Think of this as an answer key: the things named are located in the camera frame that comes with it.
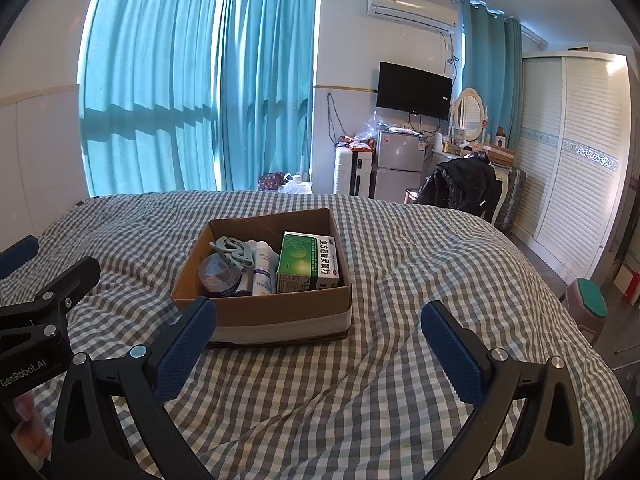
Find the person's left hand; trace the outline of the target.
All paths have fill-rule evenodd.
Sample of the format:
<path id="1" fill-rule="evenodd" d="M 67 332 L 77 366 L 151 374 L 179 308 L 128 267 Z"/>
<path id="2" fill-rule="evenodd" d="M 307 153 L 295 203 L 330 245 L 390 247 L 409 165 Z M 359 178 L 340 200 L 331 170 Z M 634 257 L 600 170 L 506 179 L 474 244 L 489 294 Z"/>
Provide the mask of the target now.
<path id="1" fill-rule="evenodd" d="M 22 394 L 13 401 L 13 406 L 21 422 L 12 438 L 32 466 L 41 466 L 51 453 L 51 438 L 35 406 L 34 395 Z"/>

